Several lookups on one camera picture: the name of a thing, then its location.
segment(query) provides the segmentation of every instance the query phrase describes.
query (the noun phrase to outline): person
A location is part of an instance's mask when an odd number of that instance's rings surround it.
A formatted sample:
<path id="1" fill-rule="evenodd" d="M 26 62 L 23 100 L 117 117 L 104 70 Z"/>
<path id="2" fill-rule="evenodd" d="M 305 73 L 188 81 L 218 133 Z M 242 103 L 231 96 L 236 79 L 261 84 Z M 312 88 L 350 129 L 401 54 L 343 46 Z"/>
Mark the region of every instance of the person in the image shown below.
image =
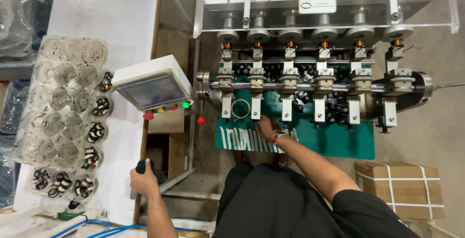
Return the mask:
<path id="1" fill-rule="evenodd" d="M 213 237 L 418 237 L 385 202 L 283 134 L 278 122 L 262 115 L 257 124 L 258 134 L 305 176 L 285 166 L 238 162 L 226 177 Z M 177 237 L 152 171 L 132 170 L 131 187 L 148 198 L 148 237 Z"/>

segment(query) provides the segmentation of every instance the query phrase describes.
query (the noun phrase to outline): red button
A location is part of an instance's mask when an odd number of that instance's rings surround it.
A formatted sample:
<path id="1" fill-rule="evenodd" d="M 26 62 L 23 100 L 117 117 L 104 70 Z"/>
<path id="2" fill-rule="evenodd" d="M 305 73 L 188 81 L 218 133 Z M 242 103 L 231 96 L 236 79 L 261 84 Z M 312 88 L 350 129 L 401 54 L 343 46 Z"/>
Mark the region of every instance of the red button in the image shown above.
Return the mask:
<path id="1" fill-rule="evenodd" d="M 152 113 L 152 111 L 146 111 L 142 117 L 145 119 L 145 120 L 152 120 L 154 118 L 154 113 Z"/>
<path id="2" fill-rule="evenodd" d="M 199 117 L 199 119 L 197 119 L 197 122 L 198 122 L 199 124 L 204 124 L 204 123 L 205 123 L 205 118 Z"/>

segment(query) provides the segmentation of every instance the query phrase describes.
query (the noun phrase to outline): warning label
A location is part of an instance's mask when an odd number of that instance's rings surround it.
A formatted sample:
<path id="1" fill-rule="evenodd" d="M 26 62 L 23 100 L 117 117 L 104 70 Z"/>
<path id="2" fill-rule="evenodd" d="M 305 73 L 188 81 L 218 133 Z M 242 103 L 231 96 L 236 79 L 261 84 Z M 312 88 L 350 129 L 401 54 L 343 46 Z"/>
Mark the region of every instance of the warning label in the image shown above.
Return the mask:
<path id="1" fill-rule="evenodd" d="M 336 0 L 299 0 L 300 14 L 336 12 Z"/>

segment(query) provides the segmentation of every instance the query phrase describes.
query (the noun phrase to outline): colorful bracelet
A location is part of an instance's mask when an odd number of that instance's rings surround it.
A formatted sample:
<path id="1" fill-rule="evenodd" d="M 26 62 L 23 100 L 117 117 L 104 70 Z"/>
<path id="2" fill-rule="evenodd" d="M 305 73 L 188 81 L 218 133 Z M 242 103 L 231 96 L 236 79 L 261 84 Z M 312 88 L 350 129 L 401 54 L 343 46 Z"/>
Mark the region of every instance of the colorful bracelet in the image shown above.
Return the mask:
<path id="1" fill-rule="evenodd" d="M 285 134 L 286 134 L 286 132 L 284 132 L 284 131 L 281 131 L 281 132 L 275 134 L 274 137 L 273 137 L 273 144 L 276 145 L 276 142 L 278 141 L 278 139 L 280 137 L 282 137 L 283 135 L 285 135 Z"/>

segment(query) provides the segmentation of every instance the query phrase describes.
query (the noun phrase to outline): black t-shirt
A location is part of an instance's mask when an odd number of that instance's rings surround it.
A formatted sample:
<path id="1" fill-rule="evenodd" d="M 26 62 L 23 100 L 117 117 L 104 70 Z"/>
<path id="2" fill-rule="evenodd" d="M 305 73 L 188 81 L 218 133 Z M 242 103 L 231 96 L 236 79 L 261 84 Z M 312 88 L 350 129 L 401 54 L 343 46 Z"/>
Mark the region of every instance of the black t-shirt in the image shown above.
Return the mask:
<path id="1" fill-rule="evenodd" d="M 214 237 L 418 236 L 375 196 L 340 191 L 332 211 L 294 170 L 239 163 L 226 178 Z"/>

